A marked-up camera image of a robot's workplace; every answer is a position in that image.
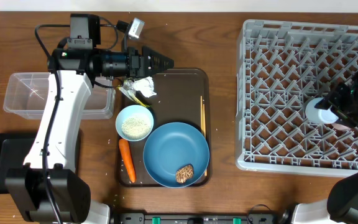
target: blue plate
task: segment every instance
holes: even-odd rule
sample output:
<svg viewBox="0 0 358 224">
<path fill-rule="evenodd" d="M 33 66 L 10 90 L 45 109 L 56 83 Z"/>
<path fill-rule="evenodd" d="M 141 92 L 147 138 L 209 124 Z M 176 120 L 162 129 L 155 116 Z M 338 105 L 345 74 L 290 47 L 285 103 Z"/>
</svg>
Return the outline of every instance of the blue plate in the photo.
<svg viewBox="0 0 358 224">
<path fill-rule="evenodd" d="M 194 184 L 208 166 L 209 148 L 204 136 L 185 123 L 168 123 L 157 128 L 146 141 L 144 166 L 149 175 L 166 187 L 187 187 Z M 177 171 L 191 164 L 194 176 L 184 184 L 176 182 Z"/>
</svg>

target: orange carrot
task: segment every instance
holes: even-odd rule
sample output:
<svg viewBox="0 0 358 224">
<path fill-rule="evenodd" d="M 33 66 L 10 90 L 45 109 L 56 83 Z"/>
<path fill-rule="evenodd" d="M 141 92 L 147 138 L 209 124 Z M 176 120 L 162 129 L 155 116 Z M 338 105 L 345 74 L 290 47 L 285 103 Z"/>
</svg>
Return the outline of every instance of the orange carrot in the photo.
<svg viewBox="0 0 358 224">
<path fill-rule="evenodd" d="M 125 168 L 127 169 L 128 176 L 132 183 L 136 181 L 135 168 L 132 163 L 131 149 L 129 148 L 129 142 L 125 139 L 120 139 L 118 142 L 119 150 L 121 152 L 122 160 L 124 161 Z"/>
</svg>

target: chopsticks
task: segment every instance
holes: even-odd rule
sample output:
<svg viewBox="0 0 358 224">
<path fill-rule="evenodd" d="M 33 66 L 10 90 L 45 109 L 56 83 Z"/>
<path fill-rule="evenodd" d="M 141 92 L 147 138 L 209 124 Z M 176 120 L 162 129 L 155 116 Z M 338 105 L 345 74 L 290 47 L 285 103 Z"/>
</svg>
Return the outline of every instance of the chopsticks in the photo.
<svg viewBox="0 0 358 224">
<path fill-rule="evenodd" d="M 203 103 L 203 96 L 200 96 L 200 121 L 201 121 L 201 133 L 203 134 L 204 138 L 206 138 L 206 125 L 205 125 L 205 105 Z"/>
</svg>

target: wooden table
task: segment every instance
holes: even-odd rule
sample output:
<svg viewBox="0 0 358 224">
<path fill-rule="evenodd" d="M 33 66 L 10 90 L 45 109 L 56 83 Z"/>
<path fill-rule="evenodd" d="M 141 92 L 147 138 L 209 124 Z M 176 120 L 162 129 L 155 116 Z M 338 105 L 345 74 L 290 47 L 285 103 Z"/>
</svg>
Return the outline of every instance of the wooden table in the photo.
<svg viewBox="0 0 358 224">
<path fill-rule="evenodd" d="M 142 40 L 132 45 L 149 47 L 175 60 L 176 67 L 198 67 L 209 76 L 211 100 L 211 162 L 213 175 L 203 187 L 128 189 L 115 173 L 117 133 L 115 116 L 84 120 L 79 176 L 90 186 L 92 199 L 119 210 L 149 213 L 245 213 L 264 203 L 282 210 L 293 202 L 314 202 L 328 196 L 335 178 L 246 172 L 234 165 L 236 114 L 236 39 L 247 19 L 358 25 L 358 14 L 295 13 L 140 13 L 98 12 L 114 23 L 138 17 L 146 25 Z M 26 120 L 2 109 L 9 76 L 14 72 L 46 72 L 46 58 L 34 37 L 37 24 L 68 24 L 69 12 L 0 12 L 0 133 L 36 131 L 39 120 Z M 40 32 L 49 51 L 68 29 Z M 105 46 L 113 32 L 102 30 Z M 0 223 L 22 223 L 10 195 L 0 195 Z"/>
</svg>

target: dish rack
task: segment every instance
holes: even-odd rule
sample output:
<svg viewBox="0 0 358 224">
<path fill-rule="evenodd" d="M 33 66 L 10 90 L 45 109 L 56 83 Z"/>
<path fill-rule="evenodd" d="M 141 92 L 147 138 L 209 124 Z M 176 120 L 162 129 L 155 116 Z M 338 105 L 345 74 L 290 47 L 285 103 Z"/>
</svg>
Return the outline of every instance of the dish rack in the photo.
<svg viewBox="0 0 358 224">
<path fill-rule="evenodd" d="M 304 105 L 358 70 L 358 26 L 248 20 L 237 40 L 236 166 L 347 177 L 358 128 L 307 120 Z"/>
</svg>

